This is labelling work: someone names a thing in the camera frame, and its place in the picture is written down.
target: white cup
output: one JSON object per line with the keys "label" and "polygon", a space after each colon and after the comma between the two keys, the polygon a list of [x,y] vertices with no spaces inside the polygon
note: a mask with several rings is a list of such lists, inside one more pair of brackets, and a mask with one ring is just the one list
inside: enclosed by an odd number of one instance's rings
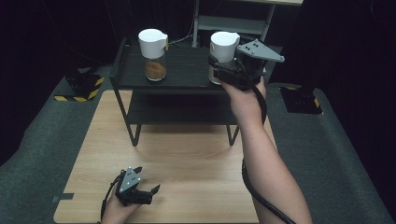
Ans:
{"label": "white cup", "polygon": [[[233,55],[235,49],[239,44],[240,36],[237,33],[230,32],[215,32],[210,37],[210,53],[224,65],[228,65],[233,62]],[[219,80],[214,77],[215,69],[209,66],[209,79],[215,84],[220,84]]]}
{"label": "white cup", "polygon": [[164,55],[168,47],[168,35],[156,29],[147,29],[139,33],[142,55],[148,59],[157,59]]}

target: gray floor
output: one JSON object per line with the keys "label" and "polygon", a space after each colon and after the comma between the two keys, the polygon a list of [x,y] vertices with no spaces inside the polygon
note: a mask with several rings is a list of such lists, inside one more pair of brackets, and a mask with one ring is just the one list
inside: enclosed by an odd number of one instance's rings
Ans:
{"label": "gray floor", "polygon": [[[267,65],[269,74],[273,66]],[[0,167],[0,223],[54,223],[101,93],[112,89],[110,69],[98,70],[105,82],[92,101],[57,102],[49,96],[18,152]],[[267,102],[279,153],[300,183],[315,223],[394,223],[326,97],[319,90],[315,95],[323,115],[288,114],[276,84],[268,86]]]}

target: black shelf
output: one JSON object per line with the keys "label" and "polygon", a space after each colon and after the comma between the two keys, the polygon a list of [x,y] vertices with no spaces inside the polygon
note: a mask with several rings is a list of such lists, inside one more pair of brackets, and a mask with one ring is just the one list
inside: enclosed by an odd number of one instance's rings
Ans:
{"label": "black shelf", "polygon": [[[225,90],[209,80],[208,54],[207,48],[171,47],[165,53],[166,77],[154,82],[145,76],[140,48],[122,40],[110,81],[134,146],[143,124],[226,125],[233,145],[239,128],[231,134],[236,118]],[[129,111],[124,109],[120,90],[133,91]]]}

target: lower shelf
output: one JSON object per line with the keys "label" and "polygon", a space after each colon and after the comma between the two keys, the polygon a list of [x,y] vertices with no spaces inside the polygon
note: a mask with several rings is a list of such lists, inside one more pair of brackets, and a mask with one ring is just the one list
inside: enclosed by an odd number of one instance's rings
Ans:
{"label": "lower shelf", "polygon": [[128,111],[130,124],[236,125],[225,92],[162,94],[134,91]]}

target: human hand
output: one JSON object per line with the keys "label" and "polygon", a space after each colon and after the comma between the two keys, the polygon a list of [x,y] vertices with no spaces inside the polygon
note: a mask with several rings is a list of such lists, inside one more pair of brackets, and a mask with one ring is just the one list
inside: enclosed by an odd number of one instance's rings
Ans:
{"label": "human hand", "polygon": [[107,201],[102,224],[123,224],[142,204],[129,204],[124,206],[116,196],[117,185],[114,186],[111,196]]}
{"label": "human hand", "polygon": [[[238,120],[239,126],[241,128],[251,124],[260,124],[262,126],[262,110],[254,91],[240,91],[226,82],[221,81],[220,83],[231,98],[231,109]],[[263,77],[256,87],[265,98],[266,90]]]}

